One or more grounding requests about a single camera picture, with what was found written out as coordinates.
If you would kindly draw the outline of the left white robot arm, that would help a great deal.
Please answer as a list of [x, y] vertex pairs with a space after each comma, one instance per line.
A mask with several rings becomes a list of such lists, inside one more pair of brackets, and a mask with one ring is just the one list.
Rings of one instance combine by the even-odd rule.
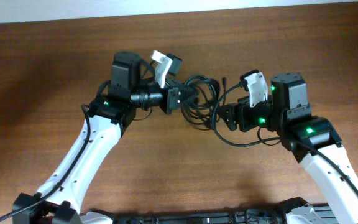
[[176, 75], [181, 58], [157, 50], [145, 61], [135, 52], [118, 52], [111, 78], [83, 105], [85, 121], [67, 155], [34, 195], [21, 193], [12, 206], [13, 223], [113, 223], [101, 210], [81, 213], [90, 183], [110, 150], [135, 120], [137, 109], [160, 107], [165, 114], [192, 100], [197, 91], [167, 78]]

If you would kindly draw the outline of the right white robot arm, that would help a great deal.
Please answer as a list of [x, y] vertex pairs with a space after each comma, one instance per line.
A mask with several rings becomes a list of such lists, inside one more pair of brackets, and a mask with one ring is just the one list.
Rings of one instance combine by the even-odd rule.
[[282, 73], [267, 84], [262, 72], [243, 74], [237, 87], [248, 96], [237, 103], [216, 104], [228, 129], [254, 128], [277, 134], [276, 139], [309, 173], [339, 223], [358, 223], [358, 177], [331, 122], [312, 114], [307, 85], [299, 73]]

